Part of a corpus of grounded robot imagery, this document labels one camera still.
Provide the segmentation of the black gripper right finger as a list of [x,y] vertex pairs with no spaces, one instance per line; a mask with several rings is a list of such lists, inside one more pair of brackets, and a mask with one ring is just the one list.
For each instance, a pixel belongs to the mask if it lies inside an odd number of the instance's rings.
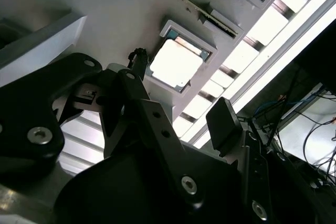
[[230,212],[238,223],[328,223],[328,211],[280,151],[244,130],[229,100],[206,115],[211,142],[236,172]]

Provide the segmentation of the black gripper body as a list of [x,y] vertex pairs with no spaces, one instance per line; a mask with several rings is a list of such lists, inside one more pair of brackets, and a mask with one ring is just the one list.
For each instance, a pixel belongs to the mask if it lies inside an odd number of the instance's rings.
[[184,144],[200,207],[183,204],[140,144],[75,176],[61,191],[55,223],[247,223],[240,175],[222,159]]

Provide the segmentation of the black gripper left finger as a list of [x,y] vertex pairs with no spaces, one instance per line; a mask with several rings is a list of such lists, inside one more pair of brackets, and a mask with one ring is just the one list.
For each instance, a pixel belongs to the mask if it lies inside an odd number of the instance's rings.
[[200,207],[185,148],[139,75],[128,69],[103,70],[80,53],[1,88],[1,183],[25,194],[56,191],[48,176],[65,145],[61,126],[85,110],[101,116],[104,159],[140,144],[183,204]]

